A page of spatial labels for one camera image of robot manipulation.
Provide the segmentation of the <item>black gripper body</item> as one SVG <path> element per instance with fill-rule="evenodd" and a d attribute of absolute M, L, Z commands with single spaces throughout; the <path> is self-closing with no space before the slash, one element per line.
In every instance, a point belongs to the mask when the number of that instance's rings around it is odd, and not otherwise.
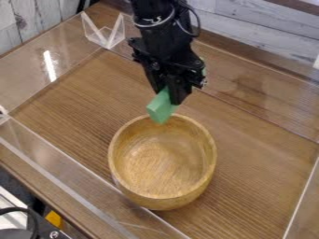
<path fill-rule="evenodd" d="M 192 41 L 199 35 L 190 17 L 143 19 L 134 18 L 140 37 L 128 39 L 134 59 L 140 63 L 159 63 L 170 75 L 184 76 L 204 69 L 203 60 L 192 50 Z"/>

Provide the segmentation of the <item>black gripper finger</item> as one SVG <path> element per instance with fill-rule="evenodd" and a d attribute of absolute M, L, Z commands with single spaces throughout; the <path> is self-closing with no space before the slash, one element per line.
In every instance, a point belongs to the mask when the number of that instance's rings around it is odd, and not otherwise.
<path fill-rule="evenodd" d="M 186 77 L 170 75 L 167 79 L 170 100 L 172 105 L 180 105 L 192 93 L 192 84 Z"/>
<path fill-rule="evenodd" d="M 159 63 L 143 64 L 144 74 L 155 93 L 159 93 L 166 87 L 167 70 Z"/>

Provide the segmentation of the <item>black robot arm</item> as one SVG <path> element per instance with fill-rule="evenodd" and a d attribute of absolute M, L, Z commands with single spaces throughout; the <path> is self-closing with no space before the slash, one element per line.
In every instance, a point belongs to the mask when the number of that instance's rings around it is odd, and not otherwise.
<path fill-rule="evenodd" d="M 180 105 L 192 88 L 204 85 L 206 63 L 192 50 L 200 19 L 187 0 L 131 0 L 140 37 L 128 39 L 134 60 L 142 65 L 155 93 L 168 90 Z"/>

